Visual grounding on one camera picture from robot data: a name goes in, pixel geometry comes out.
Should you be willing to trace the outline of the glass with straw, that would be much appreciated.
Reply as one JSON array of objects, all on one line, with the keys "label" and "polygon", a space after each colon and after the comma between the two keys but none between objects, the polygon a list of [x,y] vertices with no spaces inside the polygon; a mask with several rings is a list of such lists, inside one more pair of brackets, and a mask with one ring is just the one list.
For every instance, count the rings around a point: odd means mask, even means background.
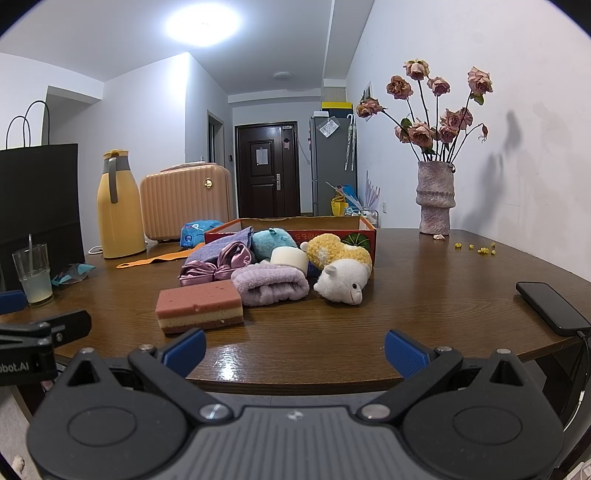
[{"label": "glass with straw", "polygon": [[28,236],[28,246],[12,254],[15,269],[31,306],[50,301],[53,297],[47,245],[34,244]]}]

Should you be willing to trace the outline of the teal wrapper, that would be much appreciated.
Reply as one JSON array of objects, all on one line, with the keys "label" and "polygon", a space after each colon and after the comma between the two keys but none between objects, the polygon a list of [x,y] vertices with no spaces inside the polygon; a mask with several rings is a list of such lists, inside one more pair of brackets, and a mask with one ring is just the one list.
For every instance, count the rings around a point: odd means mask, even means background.
[{"label": "teal wrapper", "polygon": [[93,269],[93,265],[86,263],[70,264],[53,277],[51,283],[58,288],[73,285],[85,280]]}]

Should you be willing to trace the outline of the dried pink roses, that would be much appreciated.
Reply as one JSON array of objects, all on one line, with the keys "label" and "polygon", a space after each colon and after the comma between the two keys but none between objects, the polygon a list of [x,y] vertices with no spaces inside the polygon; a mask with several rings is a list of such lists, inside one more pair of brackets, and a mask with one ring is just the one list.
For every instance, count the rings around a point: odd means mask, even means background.
[{"label": "dried pink roses", "polygon": [[474,66],[467,73],[469,93],[465,105],[457,110],[443,108],[441,98],[451,93],[451,84],[431,74],[424,59],[410,59],[403,65],[404,74],[394,75],[386,85],[386,93],[406,104],[408,113],[394,117],[377,98],[365,93],[356,105],[360,119],[384,116],[394,123],[394,135],[412,149],[418,161],[441,162],[454,167],[467,139],[476,134],[481,142],[489,137],[488,126],[476,122],[469,109],[471,103],[485,104],[494,92],[491,74]]}]

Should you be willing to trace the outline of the ceiling lamp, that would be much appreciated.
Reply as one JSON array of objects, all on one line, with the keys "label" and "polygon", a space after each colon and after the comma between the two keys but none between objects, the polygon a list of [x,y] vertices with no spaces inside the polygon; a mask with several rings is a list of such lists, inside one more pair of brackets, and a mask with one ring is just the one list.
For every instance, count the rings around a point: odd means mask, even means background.
[{"label": "ceiling lamp", "polygon": [[228,41],[242,29],[242,14],[228,4],[200,1],[171,12],[162,25],[163,34],[191,48],[209,48]]}]

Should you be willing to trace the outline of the grey refrigerator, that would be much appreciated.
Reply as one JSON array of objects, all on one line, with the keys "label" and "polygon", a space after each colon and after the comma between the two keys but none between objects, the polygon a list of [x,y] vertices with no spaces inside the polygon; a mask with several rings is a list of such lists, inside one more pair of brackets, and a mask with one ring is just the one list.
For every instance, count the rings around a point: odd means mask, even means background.
[{"label": "grey refrigerator", "polygon": [[349,147],[349,119],[311,117],[311,202],[315,216],[332,215],[335,187],[349,185],[356,193],[356,161]]}]

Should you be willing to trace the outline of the yellow box on fridge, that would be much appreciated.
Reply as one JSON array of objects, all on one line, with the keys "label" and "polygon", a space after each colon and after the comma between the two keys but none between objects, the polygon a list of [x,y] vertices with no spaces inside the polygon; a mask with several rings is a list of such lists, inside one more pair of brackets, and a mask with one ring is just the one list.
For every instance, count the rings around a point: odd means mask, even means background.
[{"label": "yellow box on fridge", "polygon": [[351,102],[346,101],[323,101],[322,102],[322,110],[352,110],[353,104]]}]

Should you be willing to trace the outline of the pink ceramic vase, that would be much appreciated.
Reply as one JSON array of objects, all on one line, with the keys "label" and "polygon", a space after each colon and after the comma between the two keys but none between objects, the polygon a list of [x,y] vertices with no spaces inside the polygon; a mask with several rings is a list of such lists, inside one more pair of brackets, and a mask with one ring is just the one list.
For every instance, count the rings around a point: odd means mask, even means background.
[{"label": "pink ceramic vase", "polygon": [[449,163],[420,162],[416,203],[421,207],[420,232],[448,236],[450,210],[456,206],[455,174]]}]

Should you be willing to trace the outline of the white round sponge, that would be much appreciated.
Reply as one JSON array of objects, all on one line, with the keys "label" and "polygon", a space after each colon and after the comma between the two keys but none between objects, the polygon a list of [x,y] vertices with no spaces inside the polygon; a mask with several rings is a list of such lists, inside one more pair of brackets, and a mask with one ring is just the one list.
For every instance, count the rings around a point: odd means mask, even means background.
[{"label": "white round sponge", "polygon": [[273,249],[270,263],[297,268],[304,276],[308,275],[308,255],[297,247],[280,246]]}]

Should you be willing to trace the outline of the blue tissue pack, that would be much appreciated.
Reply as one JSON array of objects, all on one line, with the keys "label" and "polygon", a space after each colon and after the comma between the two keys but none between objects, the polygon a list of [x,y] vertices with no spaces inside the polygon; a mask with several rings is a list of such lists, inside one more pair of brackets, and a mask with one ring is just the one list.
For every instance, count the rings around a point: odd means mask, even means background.
[{"label": "blue tissue pack", "polygon": [[204,243],[204,234],[218,226],[221,226],[221,222],[217,220],[197,220],[185,223],[180,232],[180,247],[193,248]]}]

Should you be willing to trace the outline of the red cardboard box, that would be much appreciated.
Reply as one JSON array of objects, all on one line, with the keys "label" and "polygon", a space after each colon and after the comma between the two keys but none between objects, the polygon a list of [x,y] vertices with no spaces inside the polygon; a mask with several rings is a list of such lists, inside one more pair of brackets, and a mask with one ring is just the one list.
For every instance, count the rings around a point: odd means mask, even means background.
[{"label": "red cardboard box", "polygon": [[288,217],[274,219],[253,219],[240,218],[229,221],[216,228],[207,231],[204,234],[204,243],[221,238],[222,235],[231,235],[246,227],[252,227],[252,234],[257,231],[268,228],[282,228],[290,233],[294,241],[297,242],[297,248],[301,249],[301,243],[310,241],[315,236],[332,233],[342,240],[342,242],[365,248],[372,257],[373,265],[376,256],[377,229],[370,224],[367,219],[360,216],[353,217]]}]

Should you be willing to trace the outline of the white and yellow alpaca plush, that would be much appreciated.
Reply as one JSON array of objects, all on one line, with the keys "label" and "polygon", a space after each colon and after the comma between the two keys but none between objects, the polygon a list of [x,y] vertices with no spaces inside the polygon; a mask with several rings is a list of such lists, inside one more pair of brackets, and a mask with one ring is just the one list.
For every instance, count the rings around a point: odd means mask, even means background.
[{"label": "white and yellow alpaca plush", "polygon": [[360,305],[373,261],[361,246],[342,242],[339,236],[324,233],[301,243],[308,261],[321,271],[314,290],[325,300],[348,305]]}]

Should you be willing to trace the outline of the yellow flower crumbs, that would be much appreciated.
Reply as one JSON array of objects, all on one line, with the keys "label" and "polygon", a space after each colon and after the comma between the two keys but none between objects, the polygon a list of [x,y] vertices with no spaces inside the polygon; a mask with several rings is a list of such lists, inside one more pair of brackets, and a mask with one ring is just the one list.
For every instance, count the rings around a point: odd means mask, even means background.
[{"label": "yellow flower crumbs", "polygon": [[475,251],[481,256],[491,255],[494,256],[496,254],[496,243],[493,242],[490,245],[480,246],[477,247],[475,244],[464,244],[461,242],[456,242],[454,244],[454,248],[456,250],[461,250],[466,247],[469,251]]}]

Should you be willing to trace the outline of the peach ribbed suitcase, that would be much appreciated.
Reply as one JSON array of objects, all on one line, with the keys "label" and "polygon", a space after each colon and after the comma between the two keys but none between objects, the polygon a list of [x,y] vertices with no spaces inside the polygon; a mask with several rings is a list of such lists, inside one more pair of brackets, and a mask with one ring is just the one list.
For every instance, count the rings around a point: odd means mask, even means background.
[{"label": "peach ribbed suitcase", "polygon": [[145,236],[177,240],[183,225],[235,219],[231,175],[215,163],[185,163],[144,177],[139,186]]}]

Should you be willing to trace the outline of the orange plastic shoehorn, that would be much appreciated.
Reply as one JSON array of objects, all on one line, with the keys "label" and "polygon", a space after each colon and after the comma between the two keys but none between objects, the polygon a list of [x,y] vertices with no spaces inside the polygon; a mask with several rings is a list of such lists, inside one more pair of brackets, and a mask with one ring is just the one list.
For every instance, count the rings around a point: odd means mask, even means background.
[{"label": "orange plastic shoehorn", "polygon": [[170,262],[176,260],[186,259],[192,252],[197,250],[201,247],[201,244],[198,244],[197,247],[193,247],[192,249],[185,249],[178,252],[171,252],[165,253],[158,256],[154,256],[147,259],[140,259],[131,262],[123,262],[116,266],[116,269],[126,269],[126,268],[133,268],[139,266],[150,265],[153,263],[161,263],[161,262]]}]

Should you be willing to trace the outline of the purple microfibre cloth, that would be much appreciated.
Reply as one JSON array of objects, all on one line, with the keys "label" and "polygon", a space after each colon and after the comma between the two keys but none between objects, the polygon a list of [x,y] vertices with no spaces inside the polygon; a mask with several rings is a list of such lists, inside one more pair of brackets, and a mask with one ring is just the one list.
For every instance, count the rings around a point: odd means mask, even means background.
[{"label": "purple microfibre cloth", "polygon": [[252,245],[252,227],[246,227],[231,235],[222,235],[221,238],[206,243],[204,246],[190,253],[185,263],[200,261],[212,263],[221,254],[221,250],[233,242],[242,242],[247,248]]}]

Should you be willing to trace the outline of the black paper bag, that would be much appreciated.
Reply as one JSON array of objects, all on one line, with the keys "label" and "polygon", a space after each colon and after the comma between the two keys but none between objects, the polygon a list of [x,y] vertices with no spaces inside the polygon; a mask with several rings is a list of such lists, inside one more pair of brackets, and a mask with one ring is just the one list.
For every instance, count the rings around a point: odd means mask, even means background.
[{"label": "black paper bag", "polygon": [[28,241],[45,244],[50,273],[83,263],[78,200],[78,145],[46,144],[1,151],[1,273],[21,287],[12,254]]}]

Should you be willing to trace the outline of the yellow thermos jug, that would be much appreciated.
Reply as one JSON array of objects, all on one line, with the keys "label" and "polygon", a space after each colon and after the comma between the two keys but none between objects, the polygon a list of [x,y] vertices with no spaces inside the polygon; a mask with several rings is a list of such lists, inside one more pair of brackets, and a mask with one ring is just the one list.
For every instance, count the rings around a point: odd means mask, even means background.
[{"label": "yellow thermos jug", "polygon": [[103,154],[97,190],[97,221],[105,259],[118,259],[145,250],[140,195],[127,150]]}]

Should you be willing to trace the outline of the light blue plush toy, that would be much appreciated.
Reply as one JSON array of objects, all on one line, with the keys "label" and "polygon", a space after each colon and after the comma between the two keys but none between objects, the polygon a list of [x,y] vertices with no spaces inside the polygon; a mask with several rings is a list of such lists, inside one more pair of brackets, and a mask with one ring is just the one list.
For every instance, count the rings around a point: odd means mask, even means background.
[{"label": "light blue plush toy", "polygon": [[283,246],[297,248],[297,242],[282,228],[268,228],[252,234],[252,253],[257,262],[270,260],[273,250]]}]

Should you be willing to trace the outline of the pink layered sponge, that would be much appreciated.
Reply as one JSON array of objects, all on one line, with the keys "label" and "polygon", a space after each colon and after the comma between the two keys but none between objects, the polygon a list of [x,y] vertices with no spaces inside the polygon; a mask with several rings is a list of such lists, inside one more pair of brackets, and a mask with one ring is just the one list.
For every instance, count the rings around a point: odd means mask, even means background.
[{"label": "pink layered sponge", "polygon": [[166,334],[212,330],[243,323],[242,297],[230,280],[159,292],[155,314]]}]

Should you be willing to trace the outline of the lilac towel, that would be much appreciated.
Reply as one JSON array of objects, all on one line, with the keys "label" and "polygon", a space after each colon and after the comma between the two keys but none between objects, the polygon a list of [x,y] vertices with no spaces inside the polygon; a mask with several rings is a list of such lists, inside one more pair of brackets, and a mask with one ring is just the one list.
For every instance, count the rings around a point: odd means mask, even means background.
[{"label": "lilac towel", "polygon": [[297,301],[310,292],[310,285],[303,272],[293,266],[270,262],[239,268],[231,274],[230,279],[246,307]]}]

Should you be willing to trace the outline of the pink satin scrunchie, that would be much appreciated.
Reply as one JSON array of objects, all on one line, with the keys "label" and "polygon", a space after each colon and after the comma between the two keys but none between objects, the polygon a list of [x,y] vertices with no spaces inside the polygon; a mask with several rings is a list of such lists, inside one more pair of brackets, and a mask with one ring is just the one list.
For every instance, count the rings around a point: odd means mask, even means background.
[{"label": "pink satin scrunchie", "polygon": [[252,252],[245,243],[231,242],[213,260],[187,260],[181,267],[178,280],[184,286],[228,280],[240,268],[252,264]]}]

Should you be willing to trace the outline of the dark brown door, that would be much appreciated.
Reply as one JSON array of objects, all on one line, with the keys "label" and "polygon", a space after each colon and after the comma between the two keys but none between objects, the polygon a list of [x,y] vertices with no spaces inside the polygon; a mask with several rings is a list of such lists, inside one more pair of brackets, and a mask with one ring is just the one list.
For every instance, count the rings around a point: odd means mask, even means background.
[{"label": "dark brown door", "polygon": [[280,218],[301,213],[296,122],[236,127],[235,154],[240,217]]}]

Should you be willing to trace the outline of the black smartphone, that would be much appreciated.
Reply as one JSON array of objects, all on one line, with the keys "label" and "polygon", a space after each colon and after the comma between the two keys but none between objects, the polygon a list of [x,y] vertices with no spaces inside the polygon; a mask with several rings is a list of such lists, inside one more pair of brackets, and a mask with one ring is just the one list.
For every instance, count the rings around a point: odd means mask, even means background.
[{"label": "black smartphone", "polygon": [[557,335],[589,336],[590,322],[549,284],[522,281],[516,290]]}]

